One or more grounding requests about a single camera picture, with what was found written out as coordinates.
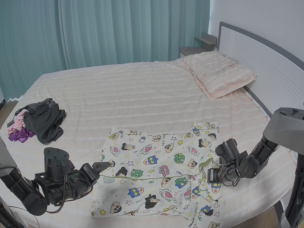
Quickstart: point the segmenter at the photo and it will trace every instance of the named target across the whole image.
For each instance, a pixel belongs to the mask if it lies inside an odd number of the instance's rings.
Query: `striped bed sheet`
[[[25,93],[6,120],[30,103],[51,97],[65,109],[64,130],[49,146],[70,154],[76,168],[98,161],[101,148],[113,126],[140,128],[147,133],[184,133],[193,121],[217,121],[222,138],[231,137],[241,151],[250,152],[258,143],[268,121],[240,89],[209,101],[197,85],[182,59],[170,62],[141,62],[95,66],[42,75]],[[6,123],[0,130],[8,150],[22,175],[34,178],[44,170],[42,145],[36,137],[25,143],[8,139]],[[241,180],[237,187],[223,187],[226,215],[223,227],[231,227],[252,218],[280,200],[293,185],[295,163],[281,147],[266,168],[254,179]],[[21,202],[0,183],[1,196],[11,206]],[[187,227],[182,217],[151,215],[92,219],[93,193],[75,202],[65,203],[58,214],[38,217],[40,227]],[[35,218],[18,211],[31,226]]]

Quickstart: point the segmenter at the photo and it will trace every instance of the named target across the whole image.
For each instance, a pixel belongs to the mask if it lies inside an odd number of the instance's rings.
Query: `pillow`
[[[247,85],[256,78],[251,68],[226,58],[217,50],[189,55],[183,59],[211,101]]]

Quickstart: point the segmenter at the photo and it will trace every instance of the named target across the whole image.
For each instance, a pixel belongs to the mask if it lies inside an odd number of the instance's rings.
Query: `purple satin fabric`
[[[31,138],[35,136],[35,134],[28,130],[27,128],[22,128],[20,131],[14,131],[9,135],[9,139],[11,141],[20,141],[21,143],[24,143],[25,141],[28,140],[28,138]]]

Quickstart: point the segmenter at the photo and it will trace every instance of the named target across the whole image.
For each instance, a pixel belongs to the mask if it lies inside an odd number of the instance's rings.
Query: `white headboard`
[[[245,89],[267,114],[280,107],[304,109],[304,62],[282,47],[236,26],[220,22],[217,48],[253,68],[257,80]]]

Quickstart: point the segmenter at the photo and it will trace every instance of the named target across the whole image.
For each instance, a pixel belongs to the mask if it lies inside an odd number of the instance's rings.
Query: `teal curtain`
[[[0,88],[19,97],[45,73],[167,61],[208,32],[210,0],[0,0]]]

